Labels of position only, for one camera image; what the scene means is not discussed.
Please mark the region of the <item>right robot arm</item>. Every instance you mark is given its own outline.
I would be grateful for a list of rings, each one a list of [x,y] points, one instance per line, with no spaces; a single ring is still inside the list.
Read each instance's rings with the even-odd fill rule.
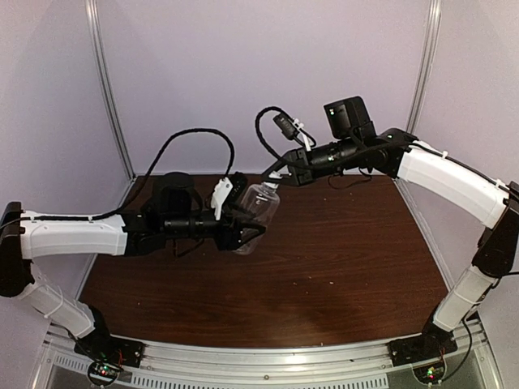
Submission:
[[[255,118],[255,133],[276,163],[263,173],[265,180],[287,186],[305,186],[317,179],[350,169],[374,170],[396,180],[421,186],[448,200],[484,226],[471,264],[431,313],[416,351],[435,356],[451,339],[453,330],[475,312],[488,291],[510,274],[518,243],[518,185],[505,185],[435,150],[416,136],[397,128],[378,134],[359,96],[324,106],[334,141],[319,147],[301,147],[280,155],[264,138],[260,121],[269,112],[281,133],[295,140],[303,132],[299,121],[285,110],[270,106]]]

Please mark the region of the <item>clear plastic bottle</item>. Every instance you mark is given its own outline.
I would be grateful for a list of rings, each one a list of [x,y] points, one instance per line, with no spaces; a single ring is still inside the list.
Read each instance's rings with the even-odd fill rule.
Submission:
[[[271,182],[250,185],[240,203],[241,207],[248,210],[248,220],[241,222],[243,224],[261,224],[267,228],[281,202],[277,188],[278,185]],[[240,246],[234,253],[240,255],[251,254],[256,247]]]

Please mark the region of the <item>white bottle cap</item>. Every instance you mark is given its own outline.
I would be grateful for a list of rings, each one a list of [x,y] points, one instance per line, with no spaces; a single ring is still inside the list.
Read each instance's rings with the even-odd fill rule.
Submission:
[[[270,182],[279,182],[281,179],[282,179],[282,175],[279,174],[278,172],[271,172],[268,175],[268,180]]]

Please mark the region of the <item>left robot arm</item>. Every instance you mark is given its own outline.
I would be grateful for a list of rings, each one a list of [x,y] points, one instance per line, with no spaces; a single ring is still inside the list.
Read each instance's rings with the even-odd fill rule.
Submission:
[[[23,211],[19,202],[8,203],[1,219],[1,294],[27,300],[83,348],[108,360],[117,344],[102,313],[68,297],[36,269],[33,259],[61,254],[135,257],[179,239],[211,239],[218,250],[235,251],[266,231],[250,213],[235,214],[233,202],[246,184],[241,173],[222,178],[205,207],[192,176],[167,173],[154,180],[151,197],[138,211],[112,216],[46,216]]]

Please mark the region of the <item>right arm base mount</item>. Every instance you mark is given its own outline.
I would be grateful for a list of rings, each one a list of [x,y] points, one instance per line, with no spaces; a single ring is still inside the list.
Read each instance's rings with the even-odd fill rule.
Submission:
[[[414,377],[424,385],[439,384],[446,377],[445,357],[458,350],[452,331],[444,331],[427,323],[416,336],[399,338],[388,343],[393,367],[410,365]]]

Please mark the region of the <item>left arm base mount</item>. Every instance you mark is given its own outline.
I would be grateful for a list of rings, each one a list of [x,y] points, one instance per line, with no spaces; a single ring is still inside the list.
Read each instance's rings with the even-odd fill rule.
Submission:
[[[97,387],[113,384],[124,371],[124,367],[140,367],[144,343],[110,334],[102,313],[88,307],[93,315],[93,331],[82,338],[71,336],[74,351],[88,357],[92,362],[87,368],[87,378]]]

